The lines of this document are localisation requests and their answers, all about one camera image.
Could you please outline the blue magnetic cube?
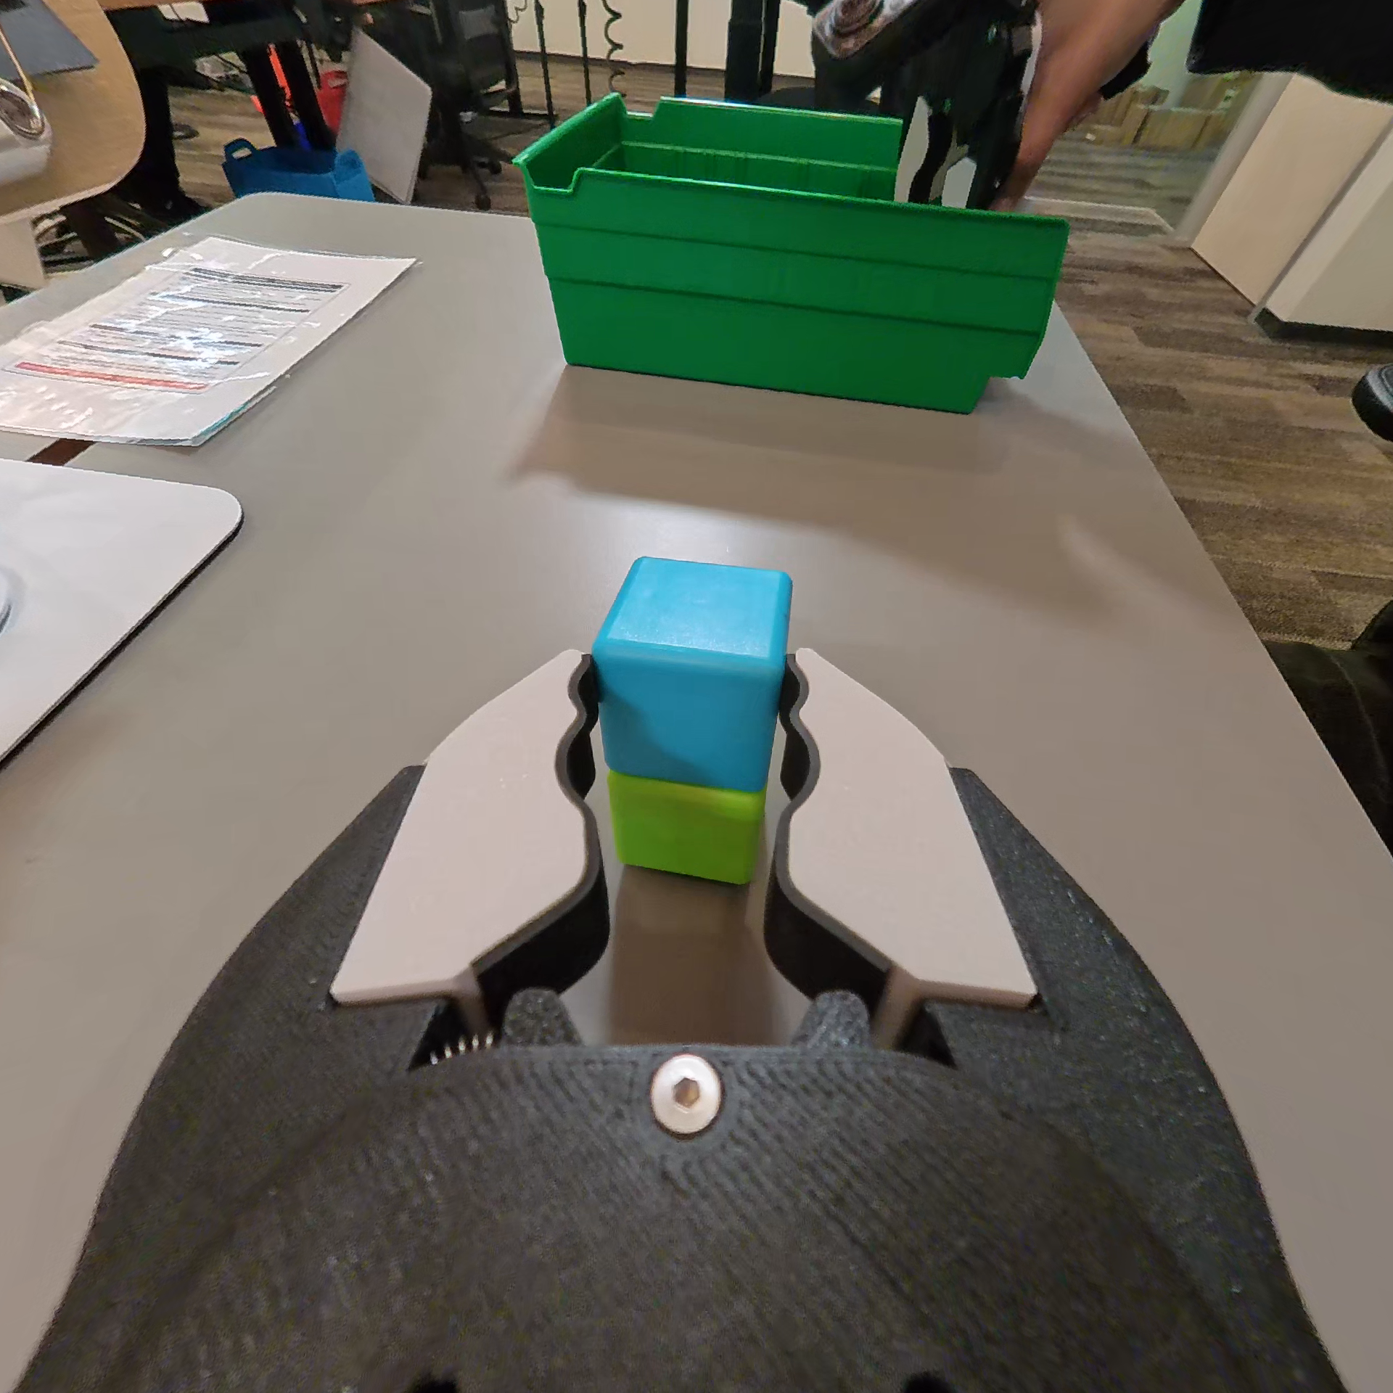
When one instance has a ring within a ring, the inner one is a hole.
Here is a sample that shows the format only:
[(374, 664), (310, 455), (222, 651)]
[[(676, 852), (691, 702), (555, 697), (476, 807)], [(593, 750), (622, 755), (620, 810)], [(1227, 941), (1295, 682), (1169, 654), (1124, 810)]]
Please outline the blue magnetic cube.
[(608, 769), (763, 790), (791, 603), (784, 570), (637, 556), (590, 649)]

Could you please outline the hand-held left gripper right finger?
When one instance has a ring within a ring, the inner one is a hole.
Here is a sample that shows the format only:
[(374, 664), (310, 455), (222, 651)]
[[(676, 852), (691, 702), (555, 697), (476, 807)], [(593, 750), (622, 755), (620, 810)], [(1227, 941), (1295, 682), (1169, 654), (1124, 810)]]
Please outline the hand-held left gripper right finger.
[(932, 1011), (1033, 1022), (1038, 984), (955, 769), (908, 717), (812, 648), (789, 653), (786, 795), (764, 948), (802, 998), (849, 993), (872, 1042), (928, 1039)]

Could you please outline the blue bag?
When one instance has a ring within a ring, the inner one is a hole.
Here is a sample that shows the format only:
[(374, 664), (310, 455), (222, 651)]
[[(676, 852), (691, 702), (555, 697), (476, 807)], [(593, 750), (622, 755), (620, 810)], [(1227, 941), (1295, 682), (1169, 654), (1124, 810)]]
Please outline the blue bag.
[(253, 147), (239, 137), (224, 145), (222, 170), (235, 197), (285, 193), (374, 202), (373, 183), (355, 150)]

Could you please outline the person's right forearm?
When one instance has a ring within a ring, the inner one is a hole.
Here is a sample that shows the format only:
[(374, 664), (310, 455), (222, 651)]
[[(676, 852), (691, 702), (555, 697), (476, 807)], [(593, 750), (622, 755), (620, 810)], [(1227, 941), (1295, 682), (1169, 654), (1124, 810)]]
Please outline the person's right forearm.
[(1308, 75), (1389, 100), (1389, 1), (1204, 1), (1189, 49), (1194, 74)]

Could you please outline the laminated instruction sheet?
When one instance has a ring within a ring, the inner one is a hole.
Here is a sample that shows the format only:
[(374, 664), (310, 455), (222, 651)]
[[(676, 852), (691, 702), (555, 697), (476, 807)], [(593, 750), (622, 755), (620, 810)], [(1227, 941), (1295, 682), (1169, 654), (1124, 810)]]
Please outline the laminated instruction sheet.
[(3, 430), (190, 447), (414, 266), (204, 236), (3, 339)]

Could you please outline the lime green magnetic cube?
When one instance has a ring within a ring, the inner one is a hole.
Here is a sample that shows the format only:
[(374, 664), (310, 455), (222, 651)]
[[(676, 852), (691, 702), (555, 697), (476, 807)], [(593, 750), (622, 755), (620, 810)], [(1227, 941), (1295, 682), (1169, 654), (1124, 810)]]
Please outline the lime green magnetic cube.
[(764, 789), (719, 789), (607, 772), (615, 853), (625, 865), (748, 883), (754, 878)]

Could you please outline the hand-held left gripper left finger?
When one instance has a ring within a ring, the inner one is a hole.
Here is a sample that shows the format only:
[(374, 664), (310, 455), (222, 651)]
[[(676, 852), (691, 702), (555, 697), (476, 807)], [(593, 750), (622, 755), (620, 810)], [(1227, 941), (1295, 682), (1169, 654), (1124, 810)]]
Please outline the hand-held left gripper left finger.
[(600, 961), (597, 719), (590, 654), (565, 649), (429, 752), (330, 986), (336, 1004), (444, 999), (469, 1034), (499, 1034), (519, 991), (562, 994)]

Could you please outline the person's leg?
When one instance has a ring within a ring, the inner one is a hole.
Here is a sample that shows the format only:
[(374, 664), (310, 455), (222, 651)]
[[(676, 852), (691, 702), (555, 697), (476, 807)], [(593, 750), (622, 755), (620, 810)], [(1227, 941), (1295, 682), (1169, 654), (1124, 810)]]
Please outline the person's leg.
[(1345, 649), (1301, 639), (1268, 639), (1263, 646), (1391, 847), (1391, 603)]

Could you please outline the black office chair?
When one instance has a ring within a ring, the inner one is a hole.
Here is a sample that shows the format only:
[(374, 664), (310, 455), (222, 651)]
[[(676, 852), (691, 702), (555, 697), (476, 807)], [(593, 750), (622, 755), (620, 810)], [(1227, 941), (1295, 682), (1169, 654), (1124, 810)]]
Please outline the black office chair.
[(501, 1), (428, 1), (433, 47), (426, 56), (431, 90), (431, 155), (457, 165), (481, 211), (492, 206), (484, 175), (499, 175), (510, 155), (472, 130), (479, 115), (505, 109), (520, 115), (517, 61), (507, 7)]

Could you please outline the grey panel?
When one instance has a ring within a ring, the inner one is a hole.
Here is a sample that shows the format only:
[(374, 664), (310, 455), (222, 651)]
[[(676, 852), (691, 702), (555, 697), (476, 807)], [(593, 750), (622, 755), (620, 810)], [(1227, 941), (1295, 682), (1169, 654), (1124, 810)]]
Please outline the grey panel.
[(336, 147), (360, 157), (378, 192), (409, 203), (424, 155), (429, 84), (365, 27), (353, 34), (345, 71)]

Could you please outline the white monitor stand base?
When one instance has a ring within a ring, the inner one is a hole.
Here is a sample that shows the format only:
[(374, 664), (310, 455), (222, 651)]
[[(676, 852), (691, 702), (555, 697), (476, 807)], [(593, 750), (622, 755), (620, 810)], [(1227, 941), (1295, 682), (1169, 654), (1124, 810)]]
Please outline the white monitor stand base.
[(88, 473), (3, 430), (1, 755), (11, 757), (242, 523), (220, 488)]

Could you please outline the green plastic bin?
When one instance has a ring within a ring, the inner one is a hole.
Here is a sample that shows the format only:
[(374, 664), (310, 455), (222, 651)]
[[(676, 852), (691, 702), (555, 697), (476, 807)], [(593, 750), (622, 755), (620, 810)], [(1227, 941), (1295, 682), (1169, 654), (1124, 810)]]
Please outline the green plastic bin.
[(1023, 377), (1068, 220), (897, 202), (884, 115), (605, 95), (514, 157), (565, 361), (971, 412)]

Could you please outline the instruction sheet on stand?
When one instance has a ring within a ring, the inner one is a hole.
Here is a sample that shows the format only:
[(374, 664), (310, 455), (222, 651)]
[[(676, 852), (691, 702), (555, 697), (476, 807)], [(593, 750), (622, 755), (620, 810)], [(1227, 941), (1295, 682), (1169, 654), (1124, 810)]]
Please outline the instruction sheet on stand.
[(146, 135), (134, 67), (101, 3), (48, 1), (46, 7), (94, 64), (40, 74), (23, 61), (53, 134), (43, 170), (1, 188), (3, 283), (23, 288), (41, 288), (46, 278), (33, 221), (109, 190), (129, 172)]

